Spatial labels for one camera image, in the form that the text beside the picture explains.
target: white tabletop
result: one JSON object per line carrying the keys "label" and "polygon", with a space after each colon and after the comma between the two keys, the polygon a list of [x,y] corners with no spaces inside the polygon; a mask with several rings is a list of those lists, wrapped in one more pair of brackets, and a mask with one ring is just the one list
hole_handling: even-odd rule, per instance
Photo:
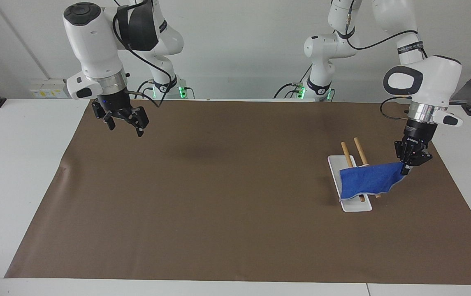
{"label": "white tabletop", "polygon": [[[471,286],[452,285],[3,279],[87,103],[71,99],[10,99],[0,109],[0,294],[471,294]],[[439,126],[433,142],[471,208],[471,118],[460,107],[451,107],[450,111],[463,118],[464,125]]]}

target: wooden stick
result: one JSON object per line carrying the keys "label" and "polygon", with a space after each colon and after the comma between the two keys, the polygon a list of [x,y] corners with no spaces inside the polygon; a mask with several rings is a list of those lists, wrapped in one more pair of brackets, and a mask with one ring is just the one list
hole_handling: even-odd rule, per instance
{"label": "wooden stick", "polygon": [[[363,165],[369,164],[369,162],[367,161],[367,157],[365,156],[365,152],[363,151],[363,148],[360,144],[360,139],[355,137],[354,138],[354,143],[356,144],[356,148],[358,149],[358,152],[360,154],[360,158],[362,159]],[[377,195],[375,195],[375,197],[377,199],[379,199],[380,197],[382,197],[382,195],[377,194]]]}
{"label": "wooden stick", "polygon": [[[341,142],[341,148],[343,149],[343,154],[345,154],[345,159],[347,160],[348,167],[354,167],[354,165],[352,165],[352,160],[350,159],[350,153],[348,153],[346,142]],[[360,195],[360,201],[365,202],[365,197],[363,197],[363,195]]]}

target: white tray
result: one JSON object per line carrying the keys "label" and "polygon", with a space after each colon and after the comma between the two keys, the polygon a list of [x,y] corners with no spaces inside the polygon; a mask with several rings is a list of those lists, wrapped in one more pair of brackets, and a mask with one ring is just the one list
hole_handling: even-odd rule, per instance
{"label": "white tray", "polygon": [[[354,161],[354,157],[351,155],[350,159],[352,160],[352,165],[356,167],[356,161]],[[334,179],[334,183],[336,185],[337,195],[341,196],[341,176],[339,176],[339,171],[348,168],[347,159],[344,155],[330,155],[329,158],[329,165],[331,167],[332,177]],[[344,212],[352,213],[352,212],[369,212],[372,210],[371,201],[367,195],[363,195],[365,197],[365,201],[362,202],[360,200],[360,196],[354,197],[353,199],[342,201],[341,208]]]}

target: brown mat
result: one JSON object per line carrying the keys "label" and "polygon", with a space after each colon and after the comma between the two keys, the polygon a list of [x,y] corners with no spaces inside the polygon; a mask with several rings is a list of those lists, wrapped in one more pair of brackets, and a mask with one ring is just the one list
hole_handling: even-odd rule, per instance
{"label": "brown mat", "polygon": [[340,141],[397,160],[405,121],[378,105],[135,104],[142,138],[87,109],[7,278],[471,284],[471,211],[435,148],[372,212],[341,210]]}

